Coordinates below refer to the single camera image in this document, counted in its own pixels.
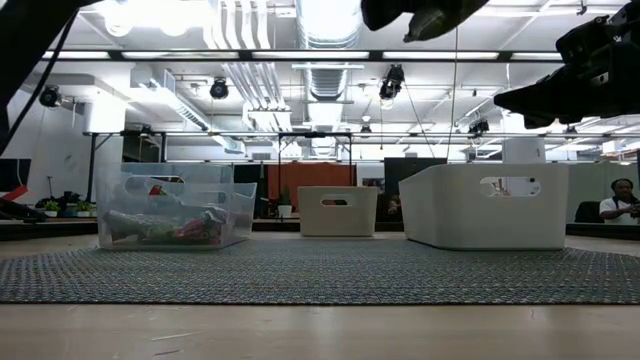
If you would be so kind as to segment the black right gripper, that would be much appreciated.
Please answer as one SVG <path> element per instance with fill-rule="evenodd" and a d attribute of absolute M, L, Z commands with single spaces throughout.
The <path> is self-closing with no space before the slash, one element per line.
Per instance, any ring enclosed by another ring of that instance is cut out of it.
<path fill-rule="evenodd" d="M 556 49 L 563 67 L 496 95 L 494 104 L 524 115 L 527 129 L 640 115 L 640 0 L 570 30 Z"/>

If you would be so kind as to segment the white box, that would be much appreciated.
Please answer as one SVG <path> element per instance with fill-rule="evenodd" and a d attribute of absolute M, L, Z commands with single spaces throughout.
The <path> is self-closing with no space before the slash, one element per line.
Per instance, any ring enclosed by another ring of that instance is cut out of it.
<path fill-rule="evenodd" d="M 506 164 L 537 164 L 546 162 L 542 138 L 509 138 L 503 141 L 502 159 Z"/>

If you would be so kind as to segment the pale partition panel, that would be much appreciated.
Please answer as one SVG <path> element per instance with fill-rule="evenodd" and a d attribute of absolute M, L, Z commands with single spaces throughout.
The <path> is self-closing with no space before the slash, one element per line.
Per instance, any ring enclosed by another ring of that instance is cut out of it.
<path fill-rule="evenodd" d="M 610 162 L 577 164 L 569 166 L 569 191 L 567 220 L 574 222 L 578 205 L 584 201 L 599 203 L 613 196 L 611 183 L 616 179 L 629 179 L 633 183 L 633 194 L 640 199 L 638 171 L 631 165 L 618 165 Z"/>

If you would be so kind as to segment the black office chair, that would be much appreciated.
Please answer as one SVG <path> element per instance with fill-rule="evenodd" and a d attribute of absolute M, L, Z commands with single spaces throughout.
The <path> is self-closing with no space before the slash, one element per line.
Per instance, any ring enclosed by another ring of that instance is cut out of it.
<path fill-rule="evenodd" d="M 604 220 L 600 217 L 600 203 L 598 201 L 581 202 L 575 212 L 575 223 L 602 224 Z"/>

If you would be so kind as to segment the person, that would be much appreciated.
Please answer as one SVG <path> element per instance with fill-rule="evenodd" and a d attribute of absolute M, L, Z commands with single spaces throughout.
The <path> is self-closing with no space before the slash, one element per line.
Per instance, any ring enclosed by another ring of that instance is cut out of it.
<path fill-rule="evenodd" d="M 640 199 L 633 194 L 633 183 L 621 178 L 610 187 L 613 196 L 600 202 L 600 218 L 610 225 L 640 225 Z"/>

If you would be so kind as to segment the white ceiling pipes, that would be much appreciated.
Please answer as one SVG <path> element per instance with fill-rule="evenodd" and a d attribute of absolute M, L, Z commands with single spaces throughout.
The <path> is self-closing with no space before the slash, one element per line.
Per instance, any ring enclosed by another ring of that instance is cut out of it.
<path fill-rule="evenodd" d="M 233 50 L 268 50 L 267 0 L 220 0 L 222 34 Z M 228 65 L 232 81 L 244 99 L 244 117 L 258 131 L 291 130 L 291 108 L 285 102 L 272 62 Z"/>

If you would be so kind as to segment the black monitor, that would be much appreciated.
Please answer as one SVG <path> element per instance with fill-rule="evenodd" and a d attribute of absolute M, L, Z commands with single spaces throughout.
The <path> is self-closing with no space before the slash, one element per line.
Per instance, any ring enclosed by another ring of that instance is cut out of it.
<path fill-rule="evenodd" d="M 446 158 L 385 158 L 385 193 L 387 195 L 398 195 L 400 181 L 429 167 L 443 165 L 446 163 Z"/>

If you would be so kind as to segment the white plastic bin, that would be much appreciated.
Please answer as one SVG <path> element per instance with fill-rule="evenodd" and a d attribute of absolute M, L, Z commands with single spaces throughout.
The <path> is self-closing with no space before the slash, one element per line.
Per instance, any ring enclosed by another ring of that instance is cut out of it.
<path fill-rule="evenodd" d="M 445 164 L 399 182 L 405 236 L 448 250 L 561 250 L 567 164 Z"/>

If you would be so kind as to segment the orange partition panel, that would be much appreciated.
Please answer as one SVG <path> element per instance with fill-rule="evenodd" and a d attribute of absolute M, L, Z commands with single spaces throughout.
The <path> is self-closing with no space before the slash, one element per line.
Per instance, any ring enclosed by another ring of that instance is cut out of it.
<path fill-rule="evenodd" d="M 301 186 L 351 186 L 356 179 L 354 165 L 336 163 L 285 163 L 267 166 L 268 198 L 277 200 L 289 189 L 293 206 L 298 205 L 297 188 Z"/>

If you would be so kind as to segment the grey plastic bin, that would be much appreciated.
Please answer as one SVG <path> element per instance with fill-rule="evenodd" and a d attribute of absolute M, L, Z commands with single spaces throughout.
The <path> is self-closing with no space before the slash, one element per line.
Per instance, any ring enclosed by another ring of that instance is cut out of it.
<path fill-rule="evenodd" d="M 376 187 L 301 186 L 300 232 L 306 237 L 372 237 L 377 197 Z"/>

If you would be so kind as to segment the clear plastic bin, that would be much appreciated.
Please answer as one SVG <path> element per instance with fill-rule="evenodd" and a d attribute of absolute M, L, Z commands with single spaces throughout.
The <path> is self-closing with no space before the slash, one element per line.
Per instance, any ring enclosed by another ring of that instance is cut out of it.
<path fill-rule="evenodd" d="M 149 196 L 162 185 L 166 196 Z M 98 170 L 94 185 L 99 246 L 124 250 L 216 250 L 246 240 L 252 231 L 257 184 L 234 181 L 234 167 L 211 163 L 112 163 Z M 222 243 L 174 240 L 165 245 L 113 245 L 102 217 L 110 210 L 164 215 L 180 226 L 207 208 L 227 211 Z"/>

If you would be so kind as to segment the dark woven table mat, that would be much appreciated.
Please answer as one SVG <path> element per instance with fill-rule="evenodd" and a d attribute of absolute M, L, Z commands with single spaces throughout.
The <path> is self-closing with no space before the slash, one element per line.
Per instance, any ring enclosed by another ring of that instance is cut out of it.
<path fill-rule="evenodd" d="M 640 305 L 640 257 L 445 251 L 404 240 L 79 249 L 0 260 L 0 303 Z"/>

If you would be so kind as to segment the silver ceiling air duct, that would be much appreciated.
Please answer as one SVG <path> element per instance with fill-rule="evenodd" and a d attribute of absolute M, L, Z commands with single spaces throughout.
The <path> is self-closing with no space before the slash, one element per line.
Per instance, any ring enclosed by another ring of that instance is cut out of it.
<path fill-rule="evenodd" d="M 299 46 L 306 50 L 351 50 L 363 24 L 361 0 L 295 0 Z M 336 101 L 344 93 L 347 63 L 312 65 L 304 71 L 310 95 Z"/>

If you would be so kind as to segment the black background rig frame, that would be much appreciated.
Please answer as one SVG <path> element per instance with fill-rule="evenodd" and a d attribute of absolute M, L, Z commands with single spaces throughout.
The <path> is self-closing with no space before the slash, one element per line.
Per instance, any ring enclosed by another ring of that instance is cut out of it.
<path fill-rule="evenodd" d="M 347 140 L 347 149 L 352 151 L 354 138 L 364 138 L 365 140 L 372 139 L 377 140 L 379 144 L 384 146 L 387 138 L 396 140 L 414 139 L 414 144 L 426 145 L 429 151 L 433 151 L 433 147 L 436 145 L 442 145 L 445 143 L 445 147 L 448 151 L 451 151 L 451 146 L 456 140 L 460 139 L 463 143 L 466 142 L 478 142 L 480 139 L 487 139 L 487 144 L 497 143 L 499 141 L 507 139 L 542 139 L 543 141 L 563 140 L 562 144 L 558 144 L 558 148 L 566 147 L 570 143 L 582 143 L 590 140 L 599 140 L 601 143 L 614 141 L 618 139 L 630 139 L 634 141 L 640 141 L 640 132 L 605 132 L 605 133 L 500 133 L 500 132 L 484 132 L 484 133 L 438 133 L 438 132 L 326 132 L 326 131 L 289 131 L 289 132 L 255 132 L 255 131 L 199 131 L 199 132 L 176 132 L 176 131 L 137 131 L 137 130 L 122 130 L 118 132 L 83 132 L 84 136 L 88 136 L 93 141 L 93 147 L 98 148 L 97 138 L 105 137 L 110 139 L 112 137 L 124 137 L 124 136 L 146 136 L 146 137 L 160 137 L 161 151 L 160 162 L 167 162 L 168 156 L 168 139 L 169 138 L 210 138 L 212 141 L 219 145 L 222 145 L 226 140 L 251 140 L 254 139 L 276 139 L 277 140 L 277 152 L 278 164 L 282 163 L 281 151 L 282 151 L 282 139 L 283 138 L 304 138 L 304 139 L 325 139 L 325 138 L 345 138 Z"/>

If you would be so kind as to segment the dark wall screen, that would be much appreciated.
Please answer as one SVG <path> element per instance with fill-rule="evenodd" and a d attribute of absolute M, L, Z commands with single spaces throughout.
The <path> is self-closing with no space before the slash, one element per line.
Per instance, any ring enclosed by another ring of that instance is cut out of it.
<path fill-rule="evenodd" d="M 30 159 L 0 159 L 0 193 L 11 192 L 28 183 Z"/>

